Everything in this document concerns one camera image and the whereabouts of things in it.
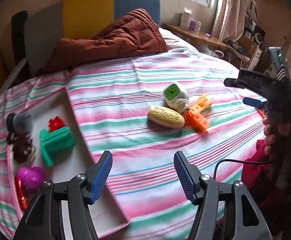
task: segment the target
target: white tray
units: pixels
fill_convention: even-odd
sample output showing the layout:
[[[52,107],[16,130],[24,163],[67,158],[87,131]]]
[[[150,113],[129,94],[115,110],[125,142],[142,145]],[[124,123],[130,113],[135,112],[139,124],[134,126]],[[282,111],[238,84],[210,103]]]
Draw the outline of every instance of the white tray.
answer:
[[[65,88],[59,89],[42,98],[34,105],[27,107],[22,111],[22,113],[25,112],[30,113],[33,118],[31,136],[33,138],[33,145],[36,147],[36,159],[33,163],[26,162],[17,165],[13,160],[10,146],[8,146],[7,149],[9,182],[13,193],[12,198],[14,207],[20,220],[23,216],[23,211],[20,209],[18,203],[14,176],[21,167],[41,167],[47,179],[51,179],[54,183],[58,183],[68,181],[79,173],[84,173],[87,168],[94,163],[77,125]],[[61,162],[53,167],[48,167],[41,158],[39,133],[41,129],[47,129],[49,120],[56,116],[59,116],[65,125],[70,127],[71,134],[75,139],[75,146],[69,152],[65,152]],[[130,223],[107,186],[104,187],[100,199],[97,200],[95,204],[89,205],[89,210],[99,238],[112,234]],[[72,240],[73,236],[67,201],[62,201],[62,216],[65,238],[67,240]]]

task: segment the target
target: blue headboard panel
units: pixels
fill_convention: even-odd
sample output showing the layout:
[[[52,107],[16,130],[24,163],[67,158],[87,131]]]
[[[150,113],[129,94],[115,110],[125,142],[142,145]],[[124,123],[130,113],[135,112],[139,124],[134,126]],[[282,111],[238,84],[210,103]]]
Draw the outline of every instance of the blue headboard panel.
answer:
[[[138,8],[145,9],[160,24],[160,0],[114,0],[114,19]]]

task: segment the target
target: green toy block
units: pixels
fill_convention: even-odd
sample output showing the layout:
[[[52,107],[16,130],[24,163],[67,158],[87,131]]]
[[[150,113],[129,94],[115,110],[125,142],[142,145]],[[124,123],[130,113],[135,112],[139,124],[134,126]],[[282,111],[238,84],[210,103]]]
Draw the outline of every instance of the green toy block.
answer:
[[[62,127],[56,131],[48,132],[46,129],[40,131],[40,151],[41,156],[47,166],[52,167],[62,151],[75,144],[70,128]]]
[[[164,95],[169,101],[172,101],[174,98],[176,98],[179,95],[179,93],[180,89],[176,84],[171,84],[164,90]]]

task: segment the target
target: black cable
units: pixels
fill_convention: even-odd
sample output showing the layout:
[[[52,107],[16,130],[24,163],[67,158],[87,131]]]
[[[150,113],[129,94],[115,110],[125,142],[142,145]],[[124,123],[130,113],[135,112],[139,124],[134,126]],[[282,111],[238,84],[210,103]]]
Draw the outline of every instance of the black cable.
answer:
[[[254,164],[254,165],[262,165],[262,164],[269,164],[272,162],[275,162],[276,160],[273,161],[267,161],[267,162],[247,162],[247,161],[239,161],[239,160],[233,160],[233,159],[223,159],[217,162],[215,168],[214,168],[214,172],[213,172],[213,178],[216,179],[216,175],[217,175],[217,169],[220,163],[223,162],[233,162],[233,163],[242,163],[242,164]]]

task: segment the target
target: red cloth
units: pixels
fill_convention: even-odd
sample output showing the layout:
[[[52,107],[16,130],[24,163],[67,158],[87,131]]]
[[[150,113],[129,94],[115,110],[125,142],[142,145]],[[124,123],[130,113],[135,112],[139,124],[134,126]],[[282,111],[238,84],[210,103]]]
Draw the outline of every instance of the red cloth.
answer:
[[[264,140],[258,140],[256,153],[246,161],[269,161],[264,147]],[[260,208],[271,234],[277,235],[288,223],[291,224],[291,196],[289,190],[280,190],[268,179],[268,172],[268,164],[244,164],[241,181]]]
[[[133,10],[90,40],[60,39],[39,74],[101,59],[136,57],[167,52],[157,25],[144,9]]]

